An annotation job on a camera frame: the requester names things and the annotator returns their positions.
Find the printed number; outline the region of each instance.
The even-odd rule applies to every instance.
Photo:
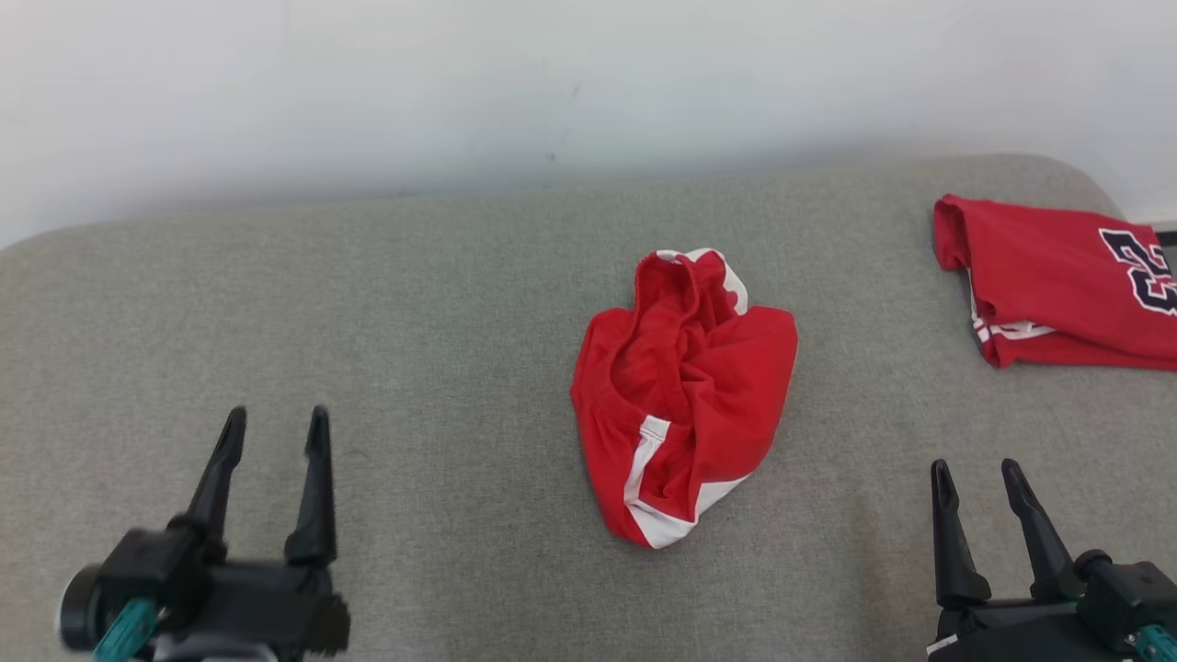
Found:
[[[1129,265],[1136,300],[1148,310],[1177,316],[1177,283],[1161,246],[1145,247],[1123,230],[1100,230],[1099,234],[1116,260]]]

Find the red shorts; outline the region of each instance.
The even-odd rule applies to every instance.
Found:
[[[605,524],[661,548],[769,452],[797,327],[786,311],[749,307],[711,249],[651,253],[636,280],[633,310],[588,324],[572,403]]]

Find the gray fabric surface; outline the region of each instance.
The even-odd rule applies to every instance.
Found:
[[[186,505],[239,403],[238,557],[280,555],[311,408],[331,409],[346,660],[922,658],[940,456],[999,596],[1030,581],[1006,456],[1072,554],[1177,572],[1177,376],[986,365],[931,250],[945,192],[1117,213],[1068,166],[982,157],[247,210],[0,252],[0,656],[71,658],[66,581]],[[637,262],[700,246],[796,315],[800,353],[760,470],[652,552],[605,530],[567,391]]]

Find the white wall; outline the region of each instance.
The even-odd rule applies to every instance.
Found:
[[[1177,218],[1172,0],[0,0],[0,245],[471,181],[975,151]]]

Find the folded red jersey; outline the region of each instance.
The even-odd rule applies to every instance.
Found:
[[[985,360],[1177,370],[1177,283],[1151,227],[945,196],[936,256],[967,270]]]

